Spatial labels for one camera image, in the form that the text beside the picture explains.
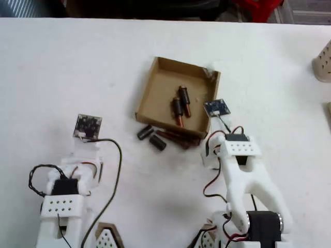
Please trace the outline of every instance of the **white cylinder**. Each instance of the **white cylinder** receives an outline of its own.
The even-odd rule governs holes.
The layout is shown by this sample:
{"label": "white cylinder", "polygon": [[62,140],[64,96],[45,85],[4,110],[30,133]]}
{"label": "white cylinder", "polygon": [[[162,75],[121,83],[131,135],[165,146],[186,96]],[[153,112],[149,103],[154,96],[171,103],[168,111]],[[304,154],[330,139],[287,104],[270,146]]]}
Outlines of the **white cylinder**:
{"label": "white cylinder", "polygon": [[331,83],[331,41],[312,61],[312,67],[319,81]]}

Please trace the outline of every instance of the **red object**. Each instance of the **red object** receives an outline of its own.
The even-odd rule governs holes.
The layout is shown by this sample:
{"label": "red object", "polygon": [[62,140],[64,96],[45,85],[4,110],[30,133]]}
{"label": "red object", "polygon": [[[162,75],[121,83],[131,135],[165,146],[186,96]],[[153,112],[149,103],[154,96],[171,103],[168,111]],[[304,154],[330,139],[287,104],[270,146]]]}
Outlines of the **red object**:
{"label": "red object", "polygon": [[253,16],[253,22],[267,22],[271,13],[279,5],[283,5],[284,0],[232,0],[239,6],[248,9]]}

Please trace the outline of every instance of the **circuit board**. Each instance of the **circuit board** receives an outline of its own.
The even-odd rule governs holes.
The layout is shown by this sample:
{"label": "circuit board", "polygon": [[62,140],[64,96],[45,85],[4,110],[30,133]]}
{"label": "circuit board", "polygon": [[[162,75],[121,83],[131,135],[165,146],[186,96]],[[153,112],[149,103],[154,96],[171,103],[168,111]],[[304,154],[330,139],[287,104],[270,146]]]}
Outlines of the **circuit board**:
{"label": "circuit board", "polygon": [[203,106],[209,117],[228,115],[231,113],[223,99],[205,102]]}
{"label": "circuit board", "polygon": [[97,139],[99,136],[102,118],[79,114],[73,137]]}

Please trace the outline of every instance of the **open cardboard tray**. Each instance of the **open cardboard tray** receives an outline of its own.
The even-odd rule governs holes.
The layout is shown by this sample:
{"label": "open cardboard tray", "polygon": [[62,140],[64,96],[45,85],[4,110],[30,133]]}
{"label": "open cardboard tray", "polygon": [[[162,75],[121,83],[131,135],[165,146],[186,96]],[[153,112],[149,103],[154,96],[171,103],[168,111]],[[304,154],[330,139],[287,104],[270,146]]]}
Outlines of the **open cardboard tray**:
{"label": "open cardboard tray", "polygon": [[[136,120],[155,127],[206,137],[210,120],[203,104],[215,100],[221,73],[206,68],[156,57],[149,71]],[[192,116],[183,115],[184,127],[176,125],[172,100],[184,85],[190,98]]]}

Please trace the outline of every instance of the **cable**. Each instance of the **cable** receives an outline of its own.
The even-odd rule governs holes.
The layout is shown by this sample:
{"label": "cable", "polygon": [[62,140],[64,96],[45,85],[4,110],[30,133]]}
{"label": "cable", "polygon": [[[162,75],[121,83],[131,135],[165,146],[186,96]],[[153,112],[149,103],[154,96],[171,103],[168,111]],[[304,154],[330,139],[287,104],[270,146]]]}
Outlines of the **cable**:
{"label": "cable", "polygon": [[64,241],[68,244],[68,246],[70,247],[70,248],[72,248],[71,247],[71,245],[69,244],[69,242],[66,240],[66,238],[64,237],[64,235],[63,235],[63,232],[62,232],[62,229],[61,229],[61,227],[60,227],[60,215],[58,215],[57,214],[57,223],[58,223],[58,229],[60,230],[60,233],[61,233],[61,236],[62,236],[62,238],[64,239]]}
{"label": "cable", "polygon": [[69,178],[72,178],[72,176],[74,175],[74,172],[75,172],[77,169],[78,169],[78,166],[76,166],[75,169],[72,170],[72,173],[71,173],[71,175],[70,175]]}
{"label": "cable", "polygon": [[36,165],[35,167],[33,167],[33,169],[30,171],[30,174],[29,174],[29,183],[28,183],[28,186],[30,189],[32,189],[34,192],[36,192],[38,195],[42,196],[42,197],[45,197],[46,194],[43,192],[43,191],[38,191],[35,187],[33,187],[32,185],[32,178],[33,178],[33,175],[35,173],[35,171],[38,169],[38,168],[41,168],[41,167],[47,167],[47,168],[54,168],[56,170],[58,170],[58,172],[60,173],[60,179],[68,179],[67,176],[64,174],[63,170],[60,169],[59,167],[57,167],[56,165],[53,165],[53,164],[39,164],[39,165]]}
{"label": "cable", "polygon": [[253,205],[254,205],[254,211],[257,211],[258,208],[257,208],[257,204],[255,203],[254,196],[252,194],[250,194],[250,197],[252,197],[252,201],[253,201]]}
{"label": "cable", "polygon": [[222,123],[223,123],[223,125],[225,126],[225,128],[227,129],[227,131],[229,132],[229,133],[231,133],[231,130],[230,130],[230,128],[228,127],[228,125],[227,124],[225,124],[225,122],[222,120],[222,118],[221,118],[221,116],[220,115],[218,115],[218,118],[222,121]]}
{"label": "cable", "polygon": [[247,234],[233,234],[231,236],[228,234],[228,232],[225,229],[225,225],[226,225],[226,223],[228,223],[231,220],[232,213],[230,212],[230,216],[227,216],[226,214],[224,214],[223,216],[227,219],[226,221],[224,221],[224,223],[222,225],[223,232],[224,232],[225,236],[228,238],[228,242],[227,242],[225,248],[227,248],[231,242],[240,242],[240,241],[246,240]]}
{"label": "cable", "polygon": [[101,180],[102,171],[103,171],[103,162],[100,163],[100,173],[99,173],[99,180],[98,180],[98,182],[100,182],[100,180]]}
{"label": "cable", "polygon": [[203,188],[202,193],[203,193],[203,195],[204,195],[205,197],[215,197],[215,196],[219,196],[219,197],[221,197],[221,198],[223,199],[223,201],[224,201],[225,203],[228,203],[228,201],[225,199],[225,197],[222,196],[222,195],[220,195],[220,194],[211,194],[211,195],[207,195],[207,194],[205,193],[206,189],[207,189],[207,188],[208,188],[213,182],[215,182],[216,179],[217,179],[217,178],[219,177],[219,175],[221,174],[221,160],[218,159],[218,162],[219,162],[219,167],[218,167],[218,172],[217,172],[216,177],[215,177],[212,181],[210,181],[210,182],[209,182],[209,183]]}
{"label": "cable", "polygon": [[206,232],[213,231],[216,228],[217,228],[217,226],[214,226],[214,227],[209,228],[209,229],[203,229],[204,232],[202,233],[201,239],[200,239],[200,241],[201,241],[201,248],[203,248],[203,236],[206,234]]}
{"label": "cable", "polygon": [[209,155],[209,140],[211,137],[213,137],[216,133],[223,133],[224,135],[226,135],[226,133],[222,130],[217,130],[213,133],[211,133],[206,141],[206,157]]}
{"label": "cable", "polygon": [[97,172],[98,172],[98,168],[97,166],[92,163],[92,162],[81,162],[81,164],[90,164],[90,165],[93,165],[94,169],[95,169],[95,172],[94,172],[94,175],[93,175],[93,178],[95,178],[95,176],[97,175]]}
{"label": "cable", "polygon": [[89,229],[87,230],[83,240],[82,240],[82,244],[81,244],[81,248],[84,248],[84,244],[87,240],[88,235],[90,234],[90,232],[92,231],[95,223],[98,221],[98,219],[102,216],[102,214],[104,213],[104,211],[107,209],[107,207],[109,206],[109,204],[112,202],[116,191],[117,191],[117,186],[118,186],[118,181],[119,181],[119,176],[121,174],[121,167],[122,167],[122,149],[120,147],[120,145],[113,139],[111,138],[102,138],[102,139],[92,139],[92,140],[88,140],[86,143],[92,143],[92,142],[100,142],[100,141],[109,141],[114,143],[117,148],[118,148],[118,152],[119,152],[119,163],[118,163],[118,171],[117,171],[117,176],[116,176],[116,182],[115,182],[115,186],[114,186],[114,191],[113,194],[111,195],[110,199],[108,200],[108,202],[106,203],[106,205],[103,207],[103,209],[100,211],[100,213],[97,215],[97,217],[94,219],[94,221],[92,222],[91,226],[89,227]]}
{"label": "cable", "polygon": [[235,129],[233,129],[233,131],[231,132],[232,134],[235,133],[235,131],[237,131],[238,128],[242,129],[242,134],[244,134],[244,128],[242,126],[238,126]]}

